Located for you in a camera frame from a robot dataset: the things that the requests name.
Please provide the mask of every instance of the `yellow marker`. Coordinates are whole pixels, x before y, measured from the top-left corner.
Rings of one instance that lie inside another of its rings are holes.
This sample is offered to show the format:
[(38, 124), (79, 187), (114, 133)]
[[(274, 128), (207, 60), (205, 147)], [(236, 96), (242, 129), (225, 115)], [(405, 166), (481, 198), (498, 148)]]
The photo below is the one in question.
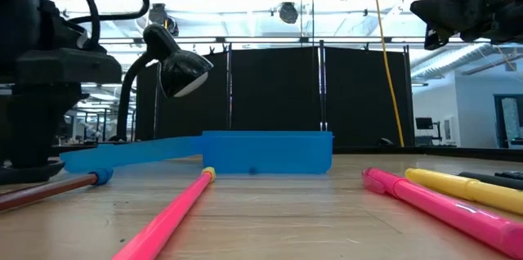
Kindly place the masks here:
[(523, 214), (522, 191), (424, 169), (409, 168), (405, 171), (405, 176), (434, 191)]

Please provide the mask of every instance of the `lamp arm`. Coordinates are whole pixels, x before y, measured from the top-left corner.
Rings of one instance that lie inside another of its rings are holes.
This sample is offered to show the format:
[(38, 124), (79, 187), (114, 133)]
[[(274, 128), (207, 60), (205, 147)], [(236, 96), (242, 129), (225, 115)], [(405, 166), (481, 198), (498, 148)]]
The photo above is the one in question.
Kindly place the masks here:
[(129, 111), (129, 99), (131, 96), (132, 83), (138, 73), (152, 60), (154, 60), (152, 55), (148, 52), (144, 52), (134, 63), (132, 63), (123, 78), (122, 91), (120, 92), (120, 103), (118, 104), (118, 122), (116, 123), (117, 140), (127, 141), (127, 113)]

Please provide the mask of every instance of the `yellow cable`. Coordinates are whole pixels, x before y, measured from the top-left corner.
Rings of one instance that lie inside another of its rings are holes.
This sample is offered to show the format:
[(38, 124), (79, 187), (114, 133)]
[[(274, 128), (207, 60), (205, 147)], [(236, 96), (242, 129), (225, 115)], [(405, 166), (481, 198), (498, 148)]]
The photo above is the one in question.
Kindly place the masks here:
[(382, 36), (383, 61), (385, 62), (385, 71), (387, 72), (389, 90), (391, 91), (392, 104), (394, 106), (394, 115), (396, 117), (396, 126), (398, 127), (398, 135), (400, 136), (401, 147), (405, 147), (405, 143), (403, 142), (403, 131), (401, 130), (400, 113), (398, 112), (398, 104), (396, 103), (396, 95), (394, 94), (394, 86), (392, 85), (391, 71), (389, 70), (389, 61), (387, 58), (387, 50), (385, 48), (385, 37), (383, 36), (382, 15), (380, 14), (380, 11), (379, 11), (379, 1), (378, 0), (376, 0), (376, 9), (378, 11), (379, 32)]

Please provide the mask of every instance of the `computer monitor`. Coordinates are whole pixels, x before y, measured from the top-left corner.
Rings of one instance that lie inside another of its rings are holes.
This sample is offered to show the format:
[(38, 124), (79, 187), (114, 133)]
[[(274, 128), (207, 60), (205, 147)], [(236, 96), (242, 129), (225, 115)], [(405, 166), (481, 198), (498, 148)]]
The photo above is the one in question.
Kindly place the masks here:
[(416, 118), (416, 128), (417, 129), (434, 129), (432, 118)]

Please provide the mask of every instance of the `blue cap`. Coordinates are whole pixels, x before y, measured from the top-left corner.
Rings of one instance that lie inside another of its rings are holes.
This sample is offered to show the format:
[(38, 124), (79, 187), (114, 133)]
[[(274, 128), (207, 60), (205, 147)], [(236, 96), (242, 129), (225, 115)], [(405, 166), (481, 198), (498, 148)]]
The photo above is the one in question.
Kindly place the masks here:
[(95, 174), (98, 177), (98, 180), (92, 184), (93, 186), (103, 186), (111, 180), (113, 169), (98, 168), (95, 171), (89, 172), (89, 174)]

